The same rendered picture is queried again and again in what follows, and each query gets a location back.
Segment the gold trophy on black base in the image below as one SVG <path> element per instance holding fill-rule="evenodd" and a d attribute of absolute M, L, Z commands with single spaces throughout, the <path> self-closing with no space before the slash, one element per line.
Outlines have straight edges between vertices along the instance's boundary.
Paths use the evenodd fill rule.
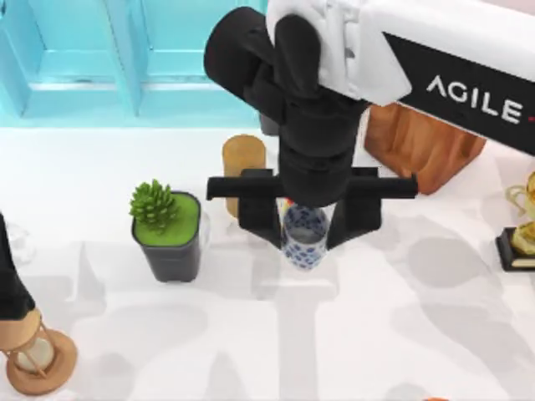
<path fill-rule="evenodd" d="M 528 221 L 505 227 L 496 237 L 501 267 L 505 272 L 535 272 L 535 171 L 525 185 L 507 188 L 505 197 Z"/>

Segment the wooden hourglass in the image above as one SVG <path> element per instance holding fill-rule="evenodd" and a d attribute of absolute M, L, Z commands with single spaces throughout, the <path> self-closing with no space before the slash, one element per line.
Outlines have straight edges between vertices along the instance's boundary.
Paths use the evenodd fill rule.
<path fill-rule="evenodd" d="M 67 334 L 48 327 L 35 308 L 18 320 L 0 320 L 0 353 L 8 382 L 26 396 L 61 388 L 74 373 L 78 349 Z"/>

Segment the brown wooden block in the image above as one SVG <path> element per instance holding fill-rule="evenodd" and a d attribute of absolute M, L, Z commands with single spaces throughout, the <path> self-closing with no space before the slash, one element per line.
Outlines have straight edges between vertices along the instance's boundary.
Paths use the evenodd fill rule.
<path fill-rule="evenodd" d="M 415 175 L 431 195 L 470 164 L 486 140 L 400 104 L 369 108 L 364 148 L 400 177 Z"/>

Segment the blue and white patterned cup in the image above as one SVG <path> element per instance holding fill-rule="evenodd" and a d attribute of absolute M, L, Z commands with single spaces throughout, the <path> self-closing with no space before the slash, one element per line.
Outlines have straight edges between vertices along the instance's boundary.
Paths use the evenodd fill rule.
<path fill-rule="evenodd" d="M 314 269 L 327 251 L 329 220 L 321 208 L 292 204 L 283 217 L 281 250 L 297 268 Z"/>

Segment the green succulent in black pot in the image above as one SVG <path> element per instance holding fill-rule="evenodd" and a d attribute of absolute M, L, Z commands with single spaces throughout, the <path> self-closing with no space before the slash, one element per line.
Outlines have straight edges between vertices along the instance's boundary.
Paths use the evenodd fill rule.
<path fill-rule="evenodd" d="M 131 234 L 159 282 L 192 282 L 201 260 L 201 203 L 158 180 L 135 187 Z"/>

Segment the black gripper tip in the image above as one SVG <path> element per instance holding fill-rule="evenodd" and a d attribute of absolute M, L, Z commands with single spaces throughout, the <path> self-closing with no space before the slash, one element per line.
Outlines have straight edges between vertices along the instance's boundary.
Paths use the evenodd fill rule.
<path fill-rule="evenodd" d="M 0 321 L 20 321 L 35 307 L 14 265 L 7 227 L 0 212 Z"/>

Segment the light blue rack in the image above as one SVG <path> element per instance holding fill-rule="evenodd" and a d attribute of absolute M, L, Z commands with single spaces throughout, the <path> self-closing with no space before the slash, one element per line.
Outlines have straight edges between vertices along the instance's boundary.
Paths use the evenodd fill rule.
<path fill-rule="evenodd" d="M 227 12 L 268 0 L 0 0 L 0 127 L 253 127 L 204 73 Z"/>

